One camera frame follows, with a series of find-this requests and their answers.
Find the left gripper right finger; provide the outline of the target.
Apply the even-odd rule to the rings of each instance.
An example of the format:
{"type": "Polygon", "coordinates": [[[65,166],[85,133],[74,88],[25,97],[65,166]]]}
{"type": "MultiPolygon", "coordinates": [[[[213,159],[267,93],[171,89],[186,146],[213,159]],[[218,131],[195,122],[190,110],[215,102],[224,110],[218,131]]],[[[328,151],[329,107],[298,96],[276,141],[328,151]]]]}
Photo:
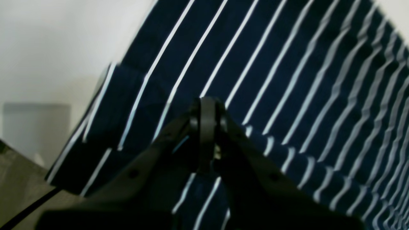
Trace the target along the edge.
{"type": "Polygon", "coordinates": [[[331,211],[300,191],[256,150],[223,104],[208,98],[208,171],[221,176],[227,230],[363,230],[356,217],[331,211]]]}

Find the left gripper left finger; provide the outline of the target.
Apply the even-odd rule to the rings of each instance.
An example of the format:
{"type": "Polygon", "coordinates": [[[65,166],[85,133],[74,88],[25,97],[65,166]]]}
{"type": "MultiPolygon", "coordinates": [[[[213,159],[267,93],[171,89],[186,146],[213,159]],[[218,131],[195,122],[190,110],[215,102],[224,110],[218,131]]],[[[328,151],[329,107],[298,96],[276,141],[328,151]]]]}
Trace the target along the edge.
{"type": "Polygon", "coordinates": [[[117,177],[82,203],[46,211],[37,230],[182,230],[172,213],[191,172],[208,168],[200,135],[208,121],[208,99],[196,99],[117,177]]]}

